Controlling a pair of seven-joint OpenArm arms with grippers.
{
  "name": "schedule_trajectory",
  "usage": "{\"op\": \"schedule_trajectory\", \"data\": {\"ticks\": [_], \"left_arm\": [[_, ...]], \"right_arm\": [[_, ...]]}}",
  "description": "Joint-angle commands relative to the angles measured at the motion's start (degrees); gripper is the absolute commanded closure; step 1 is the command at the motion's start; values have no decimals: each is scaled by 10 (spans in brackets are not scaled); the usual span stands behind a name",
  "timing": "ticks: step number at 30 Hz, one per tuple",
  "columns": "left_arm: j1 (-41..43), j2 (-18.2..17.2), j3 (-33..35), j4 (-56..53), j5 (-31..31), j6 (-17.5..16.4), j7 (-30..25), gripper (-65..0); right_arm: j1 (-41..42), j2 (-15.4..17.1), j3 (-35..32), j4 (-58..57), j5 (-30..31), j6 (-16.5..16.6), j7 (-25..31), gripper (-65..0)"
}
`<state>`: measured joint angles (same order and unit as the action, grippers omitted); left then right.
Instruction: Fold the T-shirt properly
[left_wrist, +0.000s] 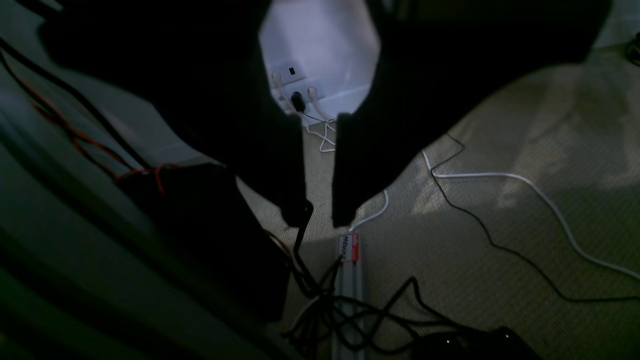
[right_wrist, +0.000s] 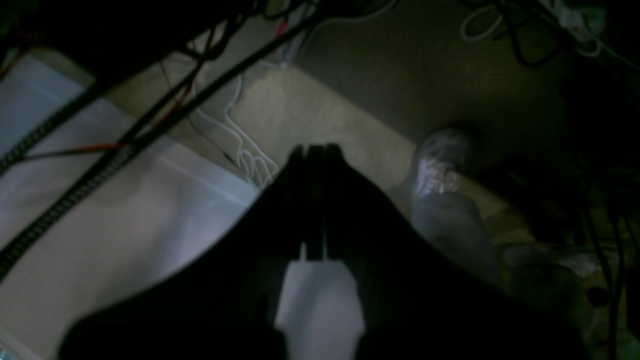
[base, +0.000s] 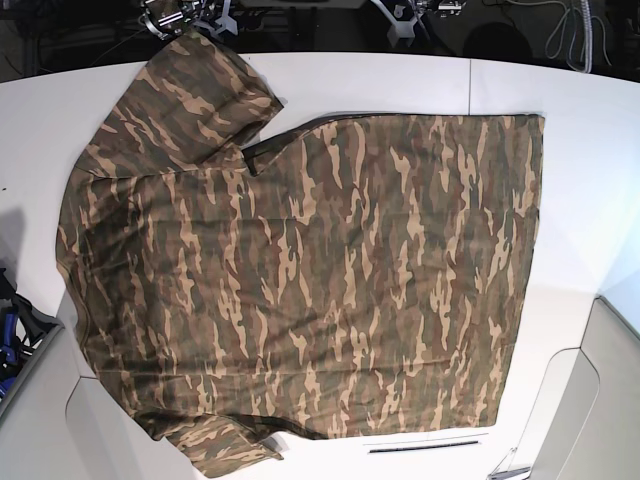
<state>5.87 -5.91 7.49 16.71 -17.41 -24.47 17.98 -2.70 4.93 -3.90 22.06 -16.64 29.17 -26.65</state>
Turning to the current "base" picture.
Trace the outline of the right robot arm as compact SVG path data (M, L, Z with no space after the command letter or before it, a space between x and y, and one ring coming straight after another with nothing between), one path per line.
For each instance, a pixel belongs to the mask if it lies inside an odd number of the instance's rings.
M161 40L183 35L192 28L218 38L225 32L238 34L230 1L142 0L140 22Z

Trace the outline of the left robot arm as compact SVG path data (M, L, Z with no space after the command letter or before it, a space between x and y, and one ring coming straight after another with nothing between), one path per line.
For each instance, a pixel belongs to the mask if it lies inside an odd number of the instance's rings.
M392 46L400 40L411 44L415 39L417 26L429 37L423 17L433 13L441 18L458 16L466 6L466 1L458 0L425 0L425 1L381 1L371 0L371 3L389 21L390 28L387 38Z

